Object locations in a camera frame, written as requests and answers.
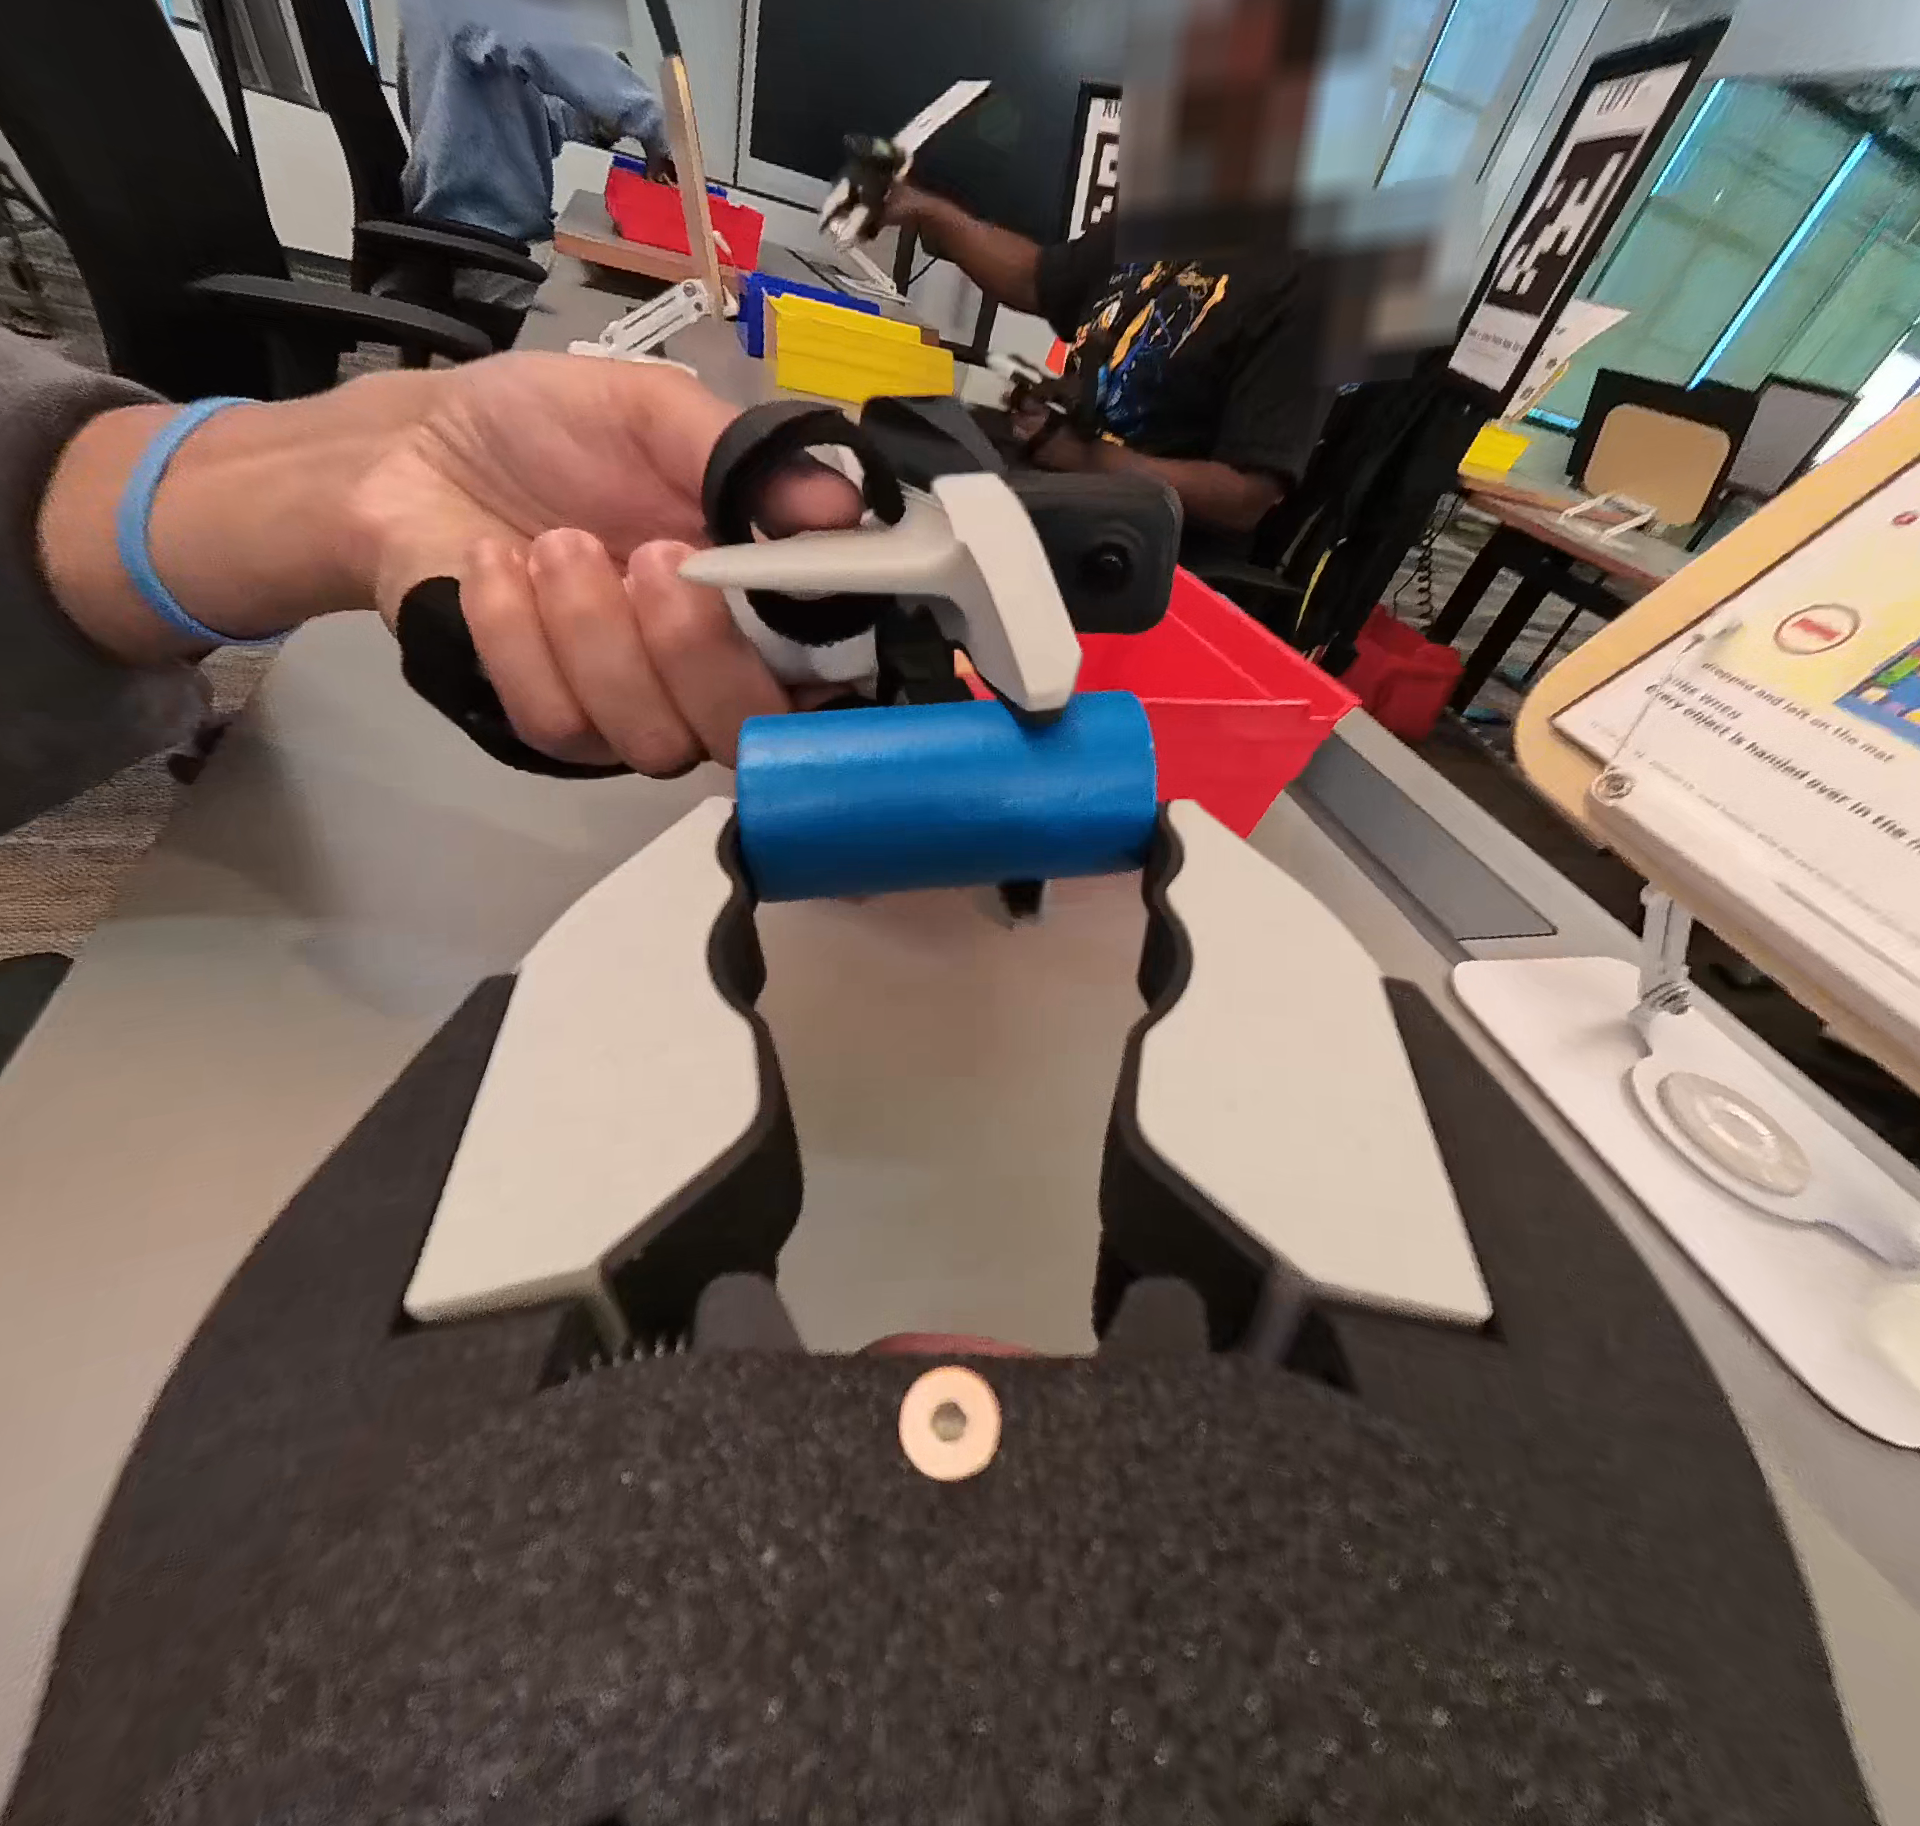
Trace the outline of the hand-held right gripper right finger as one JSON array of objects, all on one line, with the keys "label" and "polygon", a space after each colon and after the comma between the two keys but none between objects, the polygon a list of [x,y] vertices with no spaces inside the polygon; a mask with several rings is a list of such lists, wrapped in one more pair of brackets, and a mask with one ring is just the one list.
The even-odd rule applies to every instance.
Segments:
[{"label": "hand-held right gripper right finger", "polygon": [[1140,896],[1097,1338],[1150,1283],[1185,1287],[1208,1341],[1336,1315],[1483,1333],[1495,1297],[1370,953],[1192,802],[1163,807]]}]

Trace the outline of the yellow plastic bin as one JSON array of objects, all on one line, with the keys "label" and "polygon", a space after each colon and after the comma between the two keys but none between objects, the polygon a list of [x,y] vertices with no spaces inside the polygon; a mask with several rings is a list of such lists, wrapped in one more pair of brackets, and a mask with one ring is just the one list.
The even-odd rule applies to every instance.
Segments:
[{"label": "yellow plastic bin", "polygon": [[765,360],[779,392],[838,404],[951,397],[955,356],[917,326],[783,298],[766,308]]}]

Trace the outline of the red plastic bin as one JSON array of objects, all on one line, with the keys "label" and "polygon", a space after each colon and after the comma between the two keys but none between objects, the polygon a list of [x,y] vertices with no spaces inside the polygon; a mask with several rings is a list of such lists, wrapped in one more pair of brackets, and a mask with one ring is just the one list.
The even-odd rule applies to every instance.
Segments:
[{"label": "red plastic bin", "polygon": [[[688,255],[688,215],[681,189],[658,181],[642,159],[615,156],[603,186],[603,204],[612,231],[641,247]],[[708,224],[723,269],[752,274],[765,237],[765,215],[732,200],[720,186],[708,183]]]},{"label": "red plastic bin", "polygon": [[1130,690],[1153,734],[1163,802],[1252,840],[1357,710],[1357,692],[1187,568],[1143,633],[1082,633],[1079,690]]}]

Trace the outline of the black office chair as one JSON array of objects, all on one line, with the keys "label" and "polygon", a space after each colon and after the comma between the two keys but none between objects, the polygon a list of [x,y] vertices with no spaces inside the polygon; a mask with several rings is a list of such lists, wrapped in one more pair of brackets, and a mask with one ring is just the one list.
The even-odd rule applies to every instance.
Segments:
[{"label": "black office chair", "polygon": [[412,369],[491,356],[515,334],[457,278],[547,278],[499,237],[383,215],[355,224],[350,283],[300,278],[158,0],[2,0],[2,127],[113,374],[161,397],[319,393],[364,346]]}]

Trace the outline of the red bag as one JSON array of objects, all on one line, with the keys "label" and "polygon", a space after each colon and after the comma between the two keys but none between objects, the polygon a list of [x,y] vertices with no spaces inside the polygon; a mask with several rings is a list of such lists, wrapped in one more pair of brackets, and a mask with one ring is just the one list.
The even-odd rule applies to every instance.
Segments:
[{"label": "red bag", "polygon": [[1452,705],[1463,659],[1388,608],[1371,608],[1357,633],[1352,662],[1340,675],[1360,710],[1407,746],[1424,746]]}]

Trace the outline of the blue wristband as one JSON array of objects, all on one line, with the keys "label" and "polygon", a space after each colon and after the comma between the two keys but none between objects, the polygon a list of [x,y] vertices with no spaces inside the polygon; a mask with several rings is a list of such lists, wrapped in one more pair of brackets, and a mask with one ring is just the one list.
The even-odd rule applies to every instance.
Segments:
[{"label": "blue wristband", "polygon": [[112,545],[142,622],[195,656],[264,652],[292,635],[291,628],[267,633],[230,632],[191,608],[178,583],[184,577],[193,593],[203,593],[208,580],[228,570],[226,552],[208,546],[219,526],[202,514],[203,462],[195,462],[200,473],[185,474],[179,458],[200,445],[208,426],[253,406],[249,397],[219,395],[193,399],[165,416],[136,450],[113,508]]}]

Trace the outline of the black monitor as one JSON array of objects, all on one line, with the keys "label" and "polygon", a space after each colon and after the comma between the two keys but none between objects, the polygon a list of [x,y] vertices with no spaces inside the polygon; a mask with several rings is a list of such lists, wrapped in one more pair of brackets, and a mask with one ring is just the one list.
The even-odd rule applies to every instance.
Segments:
[{"label": "black monitor", "polygon": [[1083,86],[1117,86],[1130,0],[744,0],[736,179],[818,204],[847,134],[898,134],[948,86],[989,95],[917,179],[1031,239],[1064,233]]}]

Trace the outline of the blue wooden cylinder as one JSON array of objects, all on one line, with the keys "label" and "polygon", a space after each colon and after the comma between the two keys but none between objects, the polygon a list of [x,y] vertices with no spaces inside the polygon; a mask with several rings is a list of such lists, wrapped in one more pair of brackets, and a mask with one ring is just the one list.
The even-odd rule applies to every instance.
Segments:
[{"label": "blue wooden cylinder", "polygon": [[1157,823],[1146,710],[1078,694],[1025,723],[997,702],[752,719],[734,831],[761,902],[814,902],[1140,868]]}]

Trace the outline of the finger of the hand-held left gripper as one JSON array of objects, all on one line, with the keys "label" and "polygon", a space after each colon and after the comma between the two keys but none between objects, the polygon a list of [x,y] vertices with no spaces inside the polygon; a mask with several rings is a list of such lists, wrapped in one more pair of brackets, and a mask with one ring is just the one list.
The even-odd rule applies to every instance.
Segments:
[{"label": "finger of the hand-held left gripper", "polygon": [[905,496],[895,522],[695,550],[680,575],[728,595],[924,603],[1026,719],[1060,716],[1078,687],[1082,644],[1052,565],[1011,482],[994,473],[937,477]]}]

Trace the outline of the small printed marker board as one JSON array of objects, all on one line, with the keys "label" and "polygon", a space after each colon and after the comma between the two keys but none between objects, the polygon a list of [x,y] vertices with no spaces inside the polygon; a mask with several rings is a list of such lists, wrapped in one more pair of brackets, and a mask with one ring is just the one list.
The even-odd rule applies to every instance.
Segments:
[{"label": "small printed marker board", "polygon": [[1121,86],[1082,82],[1070,130],[1062,241],[1075,243],[1117,212]]}]

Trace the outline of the clipboard with instruction sheet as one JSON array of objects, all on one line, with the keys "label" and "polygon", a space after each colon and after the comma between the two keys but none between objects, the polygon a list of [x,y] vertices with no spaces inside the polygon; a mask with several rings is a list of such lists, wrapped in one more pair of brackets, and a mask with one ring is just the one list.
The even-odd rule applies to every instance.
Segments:
[{"label": "clipboard with instruction sheet", "polygon": [[1516,725],[1533,791],[1908,1090],[1915,458],[1909,397],[1564,658]]}]

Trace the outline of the white stand with wooden stick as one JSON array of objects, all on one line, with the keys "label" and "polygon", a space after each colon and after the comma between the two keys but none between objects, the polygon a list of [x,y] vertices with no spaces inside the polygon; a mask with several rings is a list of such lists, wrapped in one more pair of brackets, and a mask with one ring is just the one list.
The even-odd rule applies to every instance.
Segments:
[{"label": "white stand with wooden stick", "polygon": [[669,157],[688,239],[690,274],[665,292],[603,328],[592,343],[570,343],[573,356],[607,356],[622,362],[665,360],[666,342],[699,321],[734,323],[739,301],[725,278],[718,231],[708,196],[708,171],[693,108],[688,65],[680,27],[669,0],[642,0],[659,40],[659,101],[669,134]]}]

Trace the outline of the person's left hand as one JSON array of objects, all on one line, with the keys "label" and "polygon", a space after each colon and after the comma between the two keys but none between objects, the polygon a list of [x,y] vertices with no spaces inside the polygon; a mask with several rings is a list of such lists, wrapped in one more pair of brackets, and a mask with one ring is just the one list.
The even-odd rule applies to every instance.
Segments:
[{"label": "person's left hand", "polygon": [[510,354],[375,376],[404,416],[357,482],[390,628],[455,583],[505,728],[538,758],[669,781],[732,764],[742,725],[825,700],[783,681],[728,598],[688,582],[708,462],[739,409],[658,362]]}]

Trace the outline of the tan chair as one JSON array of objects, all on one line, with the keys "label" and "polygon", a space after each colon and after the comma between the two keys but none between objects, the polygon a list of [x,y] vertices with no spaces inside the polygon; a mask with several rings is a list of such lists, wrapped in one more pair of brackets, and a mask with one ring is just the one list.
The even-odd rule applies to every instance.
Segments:
[{"label": "tan chair", "polygon": [[1608,536],[1690,528],[1715,503],[1739,435],[1649,404],[1616,404],[1596,423],[1582,493],[1567,516]]}]

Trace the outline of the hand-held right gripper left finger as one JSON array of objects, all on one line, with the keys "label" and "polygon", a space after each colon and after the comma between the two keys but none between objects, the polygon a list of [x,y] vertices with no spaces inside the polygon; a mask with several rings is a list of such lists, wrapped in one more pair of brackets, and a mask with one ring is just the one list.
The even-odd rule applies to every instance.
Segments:
[{"label": "hand-held right gripper left finger", "polygon": [[520,962],[406,1317],[690,1333],[711,1284],[775,1280],[805,1162],[762,988],[734,807],[703,802]]}]

